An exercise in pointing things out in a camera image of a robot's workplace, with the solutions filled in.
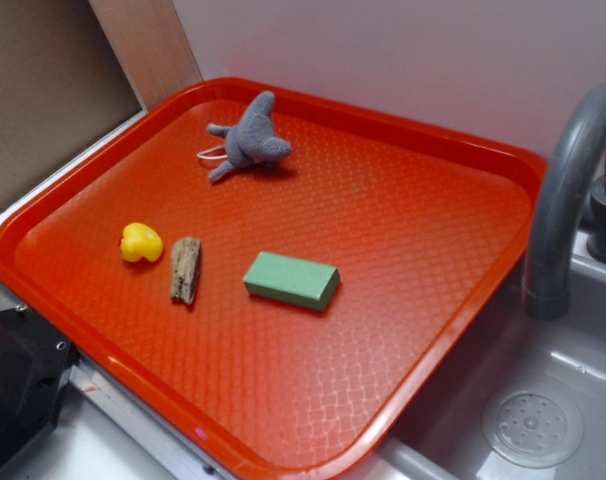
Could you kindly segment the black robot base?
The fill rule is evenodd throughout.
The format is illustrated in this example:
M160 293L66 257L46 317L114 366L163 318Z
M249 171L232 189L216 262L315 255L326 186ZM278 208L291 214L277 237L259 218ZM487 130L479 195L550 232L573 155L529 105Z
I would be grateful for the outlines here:
M0 311L0 476L56 429L75 357L38 312Z

